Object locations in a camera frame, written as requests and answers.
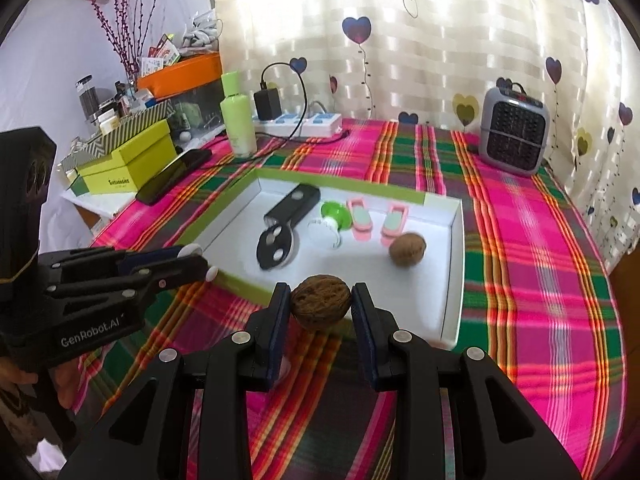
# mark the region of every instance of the white box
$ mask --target white box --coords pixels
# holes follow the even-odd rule
[[[310,179],[313,178],[332,184],[318,186],[321,201],[294,229],[296,244],[287,264],[265,271],[255,256],[260,234],[266,229],[264,215],[299,182],[263,176],[278,174],[278,170],[254,172],[253,180],[247,180],[245,184],[236,183],[220,195],[218,200],[226,206],[210,221],[204,212],[191,238],[179,240],[180,243],[195,242],[203,247],[209,264],[221,271],[217,282],[235,283],[230,290],[241,296],[252,286],[266,291],[266,300],[247,298],[262,304],[268,303],[268,297],[278,282],[286,282],[292,290],[316,274],[332,274],[349,287],[364,282],[375,306],[392,312],[401,329],[409,330],[440,348],[452,349],[457,344],[465,269],[465,232],[460,200],[403,190],[406,196],[415,193],[422,198],[421,203],[409,203],[338,189],[337,186],[343,182],[345,187],[352,186],[354,181],[349,179],[324,175],[304,177],[280,171],[280,174],[287,173],[287,178],[300,175],[301,179],[306,179],[306,184],[312,184]],[[389,195],[389,186],[369,183],[366,186],[374,192],[380,189],[381,194]],[[374,224],[372,239],[357,241],[349,230],[341,233],[342,245],[337,250],[318,248],[308,236],[306,226],[311,219],[320,216],[321,204],[327,200],[345,203],[356,197],[363,197],[369,209]],[[404,231],[417,232],[427,242],[423,260],[409,269],[395,266],[388,256],[388,248],[380,243],[380,230],[392,203],[408,205]]]

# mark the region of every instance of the plaid tablecloth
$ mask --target plaid tablecloth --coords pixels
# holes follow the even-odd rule
[[[618,314],[580,215],[546,170],[519,178],[480,162],[471,134],[381,121],[345,126],[351,135],[341,142],[290,144],[264,164],[462,199],[466,269],[457,349],[487,350],[592,478],[617,445],[626,379]],[[263,142],[261,150],[278,142]],[[227,142],[212,150],[209,166],[232,160]],[[156,206],[130,205],[96,244],[172,244],[247,169],[199,170]],[[95,421],[161,349],[208,348],[241,329],[256,308],[205,283],[161,294],[144,330],[84,358],[79,420]],[[288,353],[287,379],[269,395],[248,396],[254,477],[386,478],[395,399],[375,394],[359,375],[355,342],[298,331]],[[196,400],[194,428],[198,407]]]

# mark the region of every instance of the human hand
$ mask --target human hand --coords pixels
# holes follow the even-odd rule
[[[53,370],[53,383],[58,392],[58,402],[66,410],[73,405],[80,384],[78,361],[78,359],[73,359],[57,366]],[[18,385],[35,384],[38,382],[38,374],[20,370],[11,358],[0,357],[1,379]]]

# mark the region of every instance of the black power adapter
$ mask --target black power adapter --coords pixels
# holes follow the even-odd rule
[[[282,115],[277,88],[268,89],[264,82],[260,82],[260,90],[254,94],[254,102],[261,121],[273,121]]]

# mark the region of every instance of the green bottle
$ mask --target green bottle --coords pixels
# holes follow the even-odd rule
[[[249,98],[240,91],[238,72],[222,75],[225,99],[220,103],[222,119],[231,149],[238,158],[249,158],[258,151],[255,141],[254,117]]]

